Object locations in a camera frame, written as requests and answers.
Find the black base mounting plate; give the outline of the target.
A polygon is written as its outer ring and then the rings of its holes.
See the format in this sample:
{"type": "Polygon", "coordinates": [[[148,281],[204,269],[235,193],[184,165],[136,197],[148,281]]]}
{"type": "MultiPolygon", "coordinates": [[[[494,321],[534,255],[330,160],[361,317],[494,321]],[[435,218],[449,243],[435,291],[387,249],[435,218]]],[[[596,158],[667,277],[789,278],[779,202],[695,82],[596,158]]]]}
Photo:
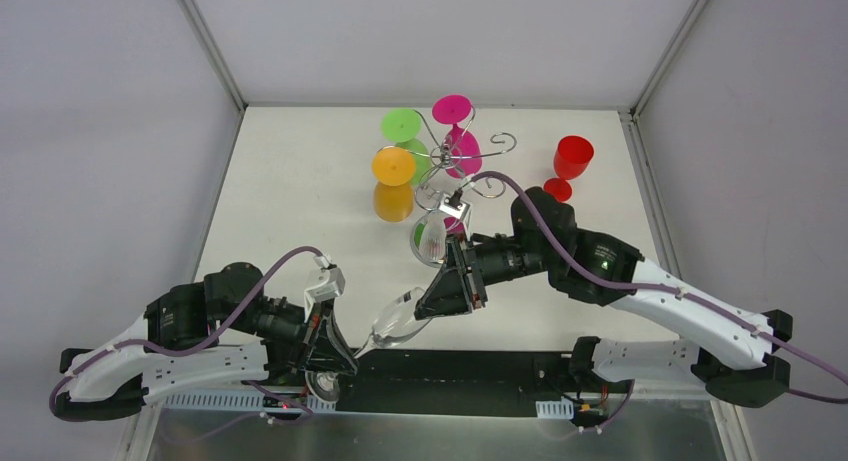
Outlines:
{"type": "Polygon", "coordinates": [[[340,375],[341,413],[535,418],[538,402],[624,394],[557,351],[374,350],[340,375]]]}

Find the red wine glass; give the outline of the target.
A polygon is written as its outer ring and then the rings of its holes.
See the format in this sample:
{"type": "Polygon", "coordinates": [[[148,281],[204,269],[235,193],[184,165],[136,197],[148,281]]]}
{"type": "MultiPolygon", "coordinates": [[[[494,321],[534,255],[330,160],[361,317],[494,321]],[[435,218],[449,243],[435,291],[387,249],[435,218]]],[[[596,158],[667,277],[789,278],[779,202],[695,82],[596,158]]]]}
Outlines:
{"type": "Polygon", "coordinates": [[[554,176],[544,182],[543,190],[558,202],[568,201],[573,194],[571,181],[586,171],[594,154],[594,146],[582,136],[561,138],[553,158],[554,176]]]}

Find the clear wine glass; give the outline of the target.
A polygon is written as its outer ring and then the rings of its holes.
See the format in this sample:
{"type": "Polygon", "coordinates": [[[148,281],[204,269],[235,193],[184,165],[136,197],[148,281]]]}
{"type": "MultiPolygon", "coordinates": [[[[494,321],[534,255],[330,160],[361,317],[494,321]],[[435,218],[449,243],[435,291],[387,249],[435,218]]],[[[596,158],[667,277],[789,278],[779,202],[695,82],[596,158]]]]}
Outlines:
{"type": "Polygon", "coordinates": [[[443,216],[437,208],[443,193],[445,191],[438,193],[436,205],[417,221],[412,235],[413,253],[429,267],[438,267],[443,262],[445,241],[449,235],[442,223],[443,216]]]}
{"type": "MultiPolygon", "coordinates": [[[[367,353],[378,349],[388,349],[402,345],[416,337],[431,319],[417,319],[417,303],[423,298],[425,289],[415,287],[387,304],[378,314],[371,331],[362,347],[352,354],[355,367],[367,353]]],[[[319,371],[307,371],[306,387],[317,399],[325,403],[335,403],[340,399],[342,388],[340,368],[319,371]]]]}

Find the orange wine glass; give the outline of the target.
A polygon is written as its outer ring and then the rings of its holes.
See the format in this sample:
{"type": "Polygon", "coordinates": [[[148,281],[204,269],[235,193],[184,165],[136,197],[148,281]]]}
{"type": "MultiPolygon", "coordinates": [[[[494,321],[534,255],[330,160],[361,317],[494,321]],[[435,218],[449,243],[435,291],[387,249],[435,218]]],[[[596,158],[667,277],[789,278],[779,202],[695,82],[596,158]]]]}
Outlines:
{"type": "Polygon", "coordinates": [[[376,215],[391,223],[405,220],[414,204],[411,180],[416,164],[412,154],[400,147],[386,146],[375,154],[371,168],[377,181],[373,191],[376,215]]]}

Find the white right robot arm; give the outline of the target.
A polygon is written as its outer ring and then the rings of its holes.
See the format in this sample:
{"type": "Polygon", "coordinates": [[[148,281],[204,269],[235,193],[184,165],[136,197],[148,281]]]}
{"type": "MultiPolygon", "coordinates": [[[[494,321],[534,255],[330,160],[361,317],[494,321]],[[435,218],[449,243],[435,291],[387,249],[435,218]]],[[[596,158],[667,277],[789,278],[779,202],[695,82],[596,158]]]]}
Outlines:
{"type": "Polygon", "coordinates": [[[566,371],[580,390],[671,381],[746,408],[788,392],[791,367],[776,354],[792,333],[787,313],[750,312],[708,296],[620,239],[579,228],[573,208],[539,187],[522,192],[510,216],[509,236],[448,237],[445,261],[415,305],[416,319],[469,314],[484,307],[489,286],[541,273],[572,300],[640,316],[676,335],[653,342],[578,338],[566,371]]]}

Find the chrome wine glass rack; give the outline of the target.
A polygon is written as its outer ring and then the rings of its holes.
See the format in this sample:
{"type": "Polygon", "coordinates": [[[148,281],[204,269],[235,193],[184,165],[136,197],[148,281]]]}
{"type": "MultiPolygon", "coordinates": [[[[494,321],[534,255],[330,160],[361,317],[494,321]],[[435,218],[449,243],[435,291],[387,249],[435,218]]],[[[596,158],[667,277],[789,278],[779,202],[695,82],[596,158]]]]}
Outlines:
{"type": "Polygon", "coordinates": [[[447,237],[467,230],[472,205],[463,196],[476,194],[484,199],[502,196],[486,181],[479,188],[471,177],[482,171],[483,162],[513,151],[517,138],[508,132],[489,137],[485,149],[472,134],[477,110],[462,95],[438,100],[425,114],[415,108],[390,111],[381,122],[385,138],[408,152],[417,165],[411,185],[414,204],[424,214],[414,223],[409,237],[411,251],[422,264],[437,268],[447,255],[447,237]]]}

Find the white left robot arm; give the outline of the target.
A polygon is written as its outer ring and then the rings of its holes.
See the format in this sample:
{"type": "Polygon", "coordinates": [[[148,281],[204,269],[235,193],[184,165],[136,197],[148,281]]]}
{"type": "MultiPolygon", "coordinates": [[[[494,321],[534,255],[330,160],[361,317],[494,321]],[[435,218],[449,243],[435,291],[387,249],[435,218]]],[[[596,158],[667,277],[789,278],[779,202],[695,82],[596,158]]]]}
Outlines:
{"type": "Polygon", "coordinates": [[[356,374],[334,315],[345,280],[328,257],[315,263],[302,305],[266,296],[267,275],[249,263],[170,289],[103,346],[62,352],[51,413],[70,422],[116,420],[207,385],[288,386],[307,373],[356,374]]]}

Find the green wine glass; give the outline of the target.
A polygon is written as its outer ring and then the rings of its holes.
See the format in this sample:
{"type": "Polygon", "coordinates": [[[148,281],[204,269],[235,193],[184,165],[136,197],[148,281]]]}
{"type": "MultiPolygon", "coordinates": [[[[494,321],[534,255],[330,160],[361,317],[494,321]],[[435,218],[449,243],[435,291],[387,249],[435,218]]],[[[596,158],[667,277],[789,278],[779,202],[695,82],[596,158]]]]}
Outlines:
{"type": "Polygon", "coordinates": [[[415,171],[409,180],[411,187],[418,187],[425,172],[432,167],[429,149],[418,138],[422,126],[422,117],[411,108],[390,110],[380,123],[384,138],[393,147],[405,151],[407,158],[414,162],[415,171]]]}

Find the pink wine glass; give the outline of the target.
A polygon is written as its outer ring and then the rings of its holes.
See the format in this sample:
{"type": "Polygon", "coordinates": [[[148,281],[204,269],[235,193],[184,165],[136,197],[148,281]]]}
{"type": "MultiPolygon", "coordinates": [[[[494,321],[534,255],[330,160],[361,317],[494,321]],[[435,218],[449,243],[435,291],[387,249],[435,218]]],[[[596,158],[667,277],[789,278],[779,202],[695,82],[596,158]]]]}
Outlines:
{"type": "Polygon", "coordinates": [[[446,173],[456,179],[473,175],[482,168],[483,161],[480,145],[468,128],[476,111],[471,101],[460,94],[450,94],[439,99],[432,107],[431,114],[438,123],[449,125],[445,137],[450,159],[446,173]]]}

